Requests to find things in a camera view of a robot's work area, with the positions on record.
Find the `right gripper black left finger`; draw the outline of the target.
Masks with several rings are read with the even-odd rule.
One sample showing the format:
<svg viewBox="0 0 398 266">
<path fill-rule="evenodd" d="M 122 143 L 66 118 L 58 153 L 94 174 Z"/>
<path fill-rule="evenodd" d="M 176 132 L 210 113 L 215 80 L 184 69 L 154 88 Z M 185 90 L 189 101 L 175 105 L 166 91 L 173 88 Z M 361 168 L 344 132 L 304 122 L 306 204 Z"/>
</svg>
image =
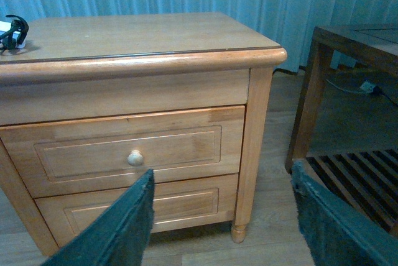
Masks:
<svg viewBox="0 0 398 266">
<path fill-rule="evenodd" d="M 154 223 L 154 172 L 146 171 L 44 265 L 140 265 Z"/>
</svg>

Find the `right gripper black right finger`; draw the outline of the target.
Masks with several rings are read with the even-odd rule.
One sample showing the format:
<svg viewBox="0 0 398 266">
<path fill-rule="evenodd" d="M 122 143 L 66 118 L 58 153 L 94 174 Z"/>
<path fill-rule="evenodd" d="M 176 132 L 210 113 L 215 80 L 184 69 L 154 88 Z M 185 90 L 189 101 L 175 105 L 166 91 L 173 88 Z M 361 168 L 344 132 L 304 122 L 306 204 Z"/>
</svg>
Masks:
<svg viewBox="0 0 398 266">
<path fill-rule="evenodd" d="M 315 265 L 397 265 L 397 239 L 311 178 L 302 162 L 293 164 L 291 184 Z"/>
</svg>

